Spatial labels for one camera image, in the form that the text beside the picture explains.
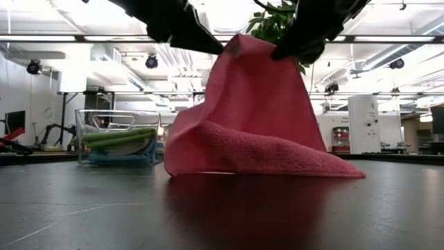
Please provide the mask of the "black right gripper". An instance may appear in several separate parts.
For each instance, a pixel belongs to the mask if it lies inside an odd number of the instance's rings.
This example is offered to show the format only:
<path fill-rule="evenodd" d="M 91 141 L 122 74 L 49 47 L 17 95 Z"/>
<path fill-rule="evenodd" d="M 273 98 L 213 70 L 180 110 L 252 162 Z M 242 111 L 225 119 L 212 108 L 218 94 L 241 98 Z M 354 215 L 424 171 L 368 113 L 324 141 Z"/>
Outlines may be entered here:
<path fill-rule="evenodd" d="M 293 56 L 302 64 L 312 64 L 325 50 L 326 39 L 333 40 L 344 24 L 354 19 L 370 0 L 301 0 L 296 19 L 277 41 L 271 57 Z"/>

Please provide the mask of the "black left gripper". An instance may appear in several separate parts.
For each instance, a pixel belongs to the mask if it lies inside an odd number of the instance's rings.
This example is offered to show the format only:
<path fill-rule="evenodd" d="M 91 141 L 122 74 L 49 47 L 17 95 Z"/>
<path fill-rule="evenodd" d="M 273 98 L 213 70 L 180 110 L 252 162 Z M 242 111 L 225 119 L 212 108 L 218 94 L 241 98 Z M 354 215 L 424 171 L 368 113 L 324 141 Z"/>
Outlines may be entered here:
<path fill-rule="evenodd" d="M 156 42 L 202 53 L 219 55 L 223 45 L 201 24 L 188 0 L 110 0 L 146 25 L 147 36 Z"/>

